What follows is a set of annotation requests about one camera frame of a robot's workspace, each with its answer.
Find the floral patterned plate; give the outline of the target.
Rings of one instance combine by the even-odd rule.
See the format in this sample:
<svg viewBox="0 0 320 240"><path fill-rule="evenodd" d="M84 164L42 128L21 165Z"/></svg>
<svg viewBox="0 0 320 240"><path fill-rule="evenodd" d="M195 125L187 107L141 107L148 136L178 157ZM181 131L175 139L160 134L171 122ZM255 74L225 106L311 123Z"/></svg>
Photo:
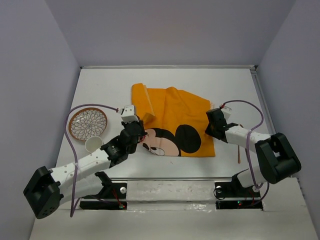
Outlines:
<svg viewBox="0 0 320 240"><path fill-rule="evenodd" d="M108 125L106 114L99 108L87 107L76 112L68 122L68 132L76 140L85 142L101 136Z"/></svg>

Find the orange cartoon mouse placemat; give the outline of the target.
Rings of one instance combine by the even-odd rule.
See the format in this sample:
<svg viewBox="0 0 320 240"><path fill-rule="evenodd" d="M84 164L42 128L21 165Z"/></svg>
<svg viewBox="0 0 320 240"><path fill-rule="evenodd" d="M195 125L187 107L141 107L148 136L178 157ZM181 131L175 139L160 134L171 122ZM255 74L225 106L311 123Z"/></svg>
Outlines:
<svg viewBox="0 0 320 240"><path fill-rule="evenodd" d="M214 157L215 146L205 133L209 100L185 90L131 87L131 102L146 132L140 145L157 156Z"/></svg>

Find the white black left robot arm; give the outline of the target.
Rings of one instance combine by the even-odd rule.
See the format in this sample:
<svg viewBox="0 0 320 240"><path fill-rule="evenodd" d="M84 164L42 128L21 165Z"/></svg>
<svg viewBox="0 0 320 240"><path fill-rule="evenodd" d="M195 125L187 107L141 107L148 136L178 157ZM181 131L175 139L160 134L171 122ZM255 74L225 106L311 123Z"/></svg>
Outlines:
<svg viewBox="0 0 320 240"><path fill-rule="evenodd" d="M121 123L123 130L108 143L93 153L62 167L47 169L42 166L35 170L23 190L35 217L43 219L55 212L58 207L75 198L93 195L104 198L110 194L111 180L105 174L110 169L124 162L135 153L138 143L146 135L143 121ZM91 175L98 177L93 189L76 190L76 183Z"/></svg>

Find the copper knife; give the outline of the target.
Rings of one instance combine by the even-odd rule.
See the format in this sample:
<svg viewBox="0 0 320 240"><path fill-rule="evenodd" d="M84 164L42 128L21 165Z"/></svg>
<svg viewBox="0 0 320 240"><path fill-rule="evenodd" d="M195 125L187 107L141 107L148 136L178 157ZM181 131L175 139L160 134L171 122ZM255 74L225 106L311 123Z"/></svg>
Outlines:
<svg viewBox="0 0 320 240"><path fill-rule="evenodd" d="M241 164L241 153L240 153L240 146L237 146L237 163Z"/></svg>

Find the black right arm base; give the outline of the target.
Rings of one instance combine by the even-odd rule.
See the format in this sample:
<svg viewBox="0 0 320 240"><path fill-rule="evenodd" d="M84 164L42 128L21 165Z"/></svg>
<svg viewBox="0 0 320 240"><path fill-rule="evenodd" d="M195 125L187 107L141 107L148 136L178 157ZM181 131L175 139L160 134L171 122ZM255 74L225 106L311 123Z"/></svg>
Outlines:
<svg viewBox="0 0 320 240"><path fill-rule="evenodd" d="M252 187L242 187L235 176L231 181L215 182L213 195L217 210L263 209L261 194Z"/></svg>

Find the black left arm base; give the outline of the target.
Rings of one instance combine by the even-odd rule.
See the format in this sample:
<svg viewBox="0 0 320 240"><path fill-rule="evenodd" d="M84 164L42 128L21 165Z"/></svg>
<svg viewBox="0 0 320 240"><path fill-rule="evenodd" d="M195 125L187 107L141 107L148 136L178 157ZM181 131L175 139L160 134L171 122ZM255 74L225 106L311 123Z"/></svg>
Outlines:
<svg viewBox="0 0 320 240"><path fill-rule="evenodd" d="M94 174L100 180L101 190L80 200L82 210L127 210L127 183L114 182L105 172Z"/></svg>

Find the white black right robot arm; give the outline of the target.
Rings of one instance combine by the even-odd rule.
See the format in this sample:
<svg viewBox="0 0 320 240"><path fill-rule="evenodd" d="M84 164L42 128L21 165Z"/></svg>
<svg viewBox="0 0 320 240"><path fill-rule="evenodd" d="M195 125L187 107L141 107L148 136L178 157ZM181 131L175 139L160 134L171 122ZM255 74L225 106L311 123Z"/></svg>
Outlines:
<svg viewBox="0 0 320 240"><path fill-rule="evenodd" d="M248 169L233 175L230 182L217 183L214 190L217 199L240 197L254 185L274 185L302 169L300 160L284 134L262 134L245 129L237 123L227 123L220 108L211 109L206 115L207 135L244 148L247 157L255 153L258 162L257 166L253 166L248 158Z"/></svg>

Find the white mug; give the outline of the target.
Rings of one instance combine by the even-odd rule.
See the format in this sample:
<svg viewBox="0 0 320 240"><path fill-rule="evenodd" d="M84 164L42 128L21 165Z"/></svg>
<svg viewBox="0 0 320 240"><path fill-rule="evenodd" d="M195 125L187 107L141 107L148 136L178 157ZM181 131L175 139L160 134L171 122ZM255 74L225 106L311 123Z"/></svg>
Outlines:
<svg viewBox="0 0 320 240"><path fill-rule="evenodd" d="M99 136L89 137L85 143L85 150L89 153L93 153L97 149L99 149L104 144L103 140Z"/></svg>

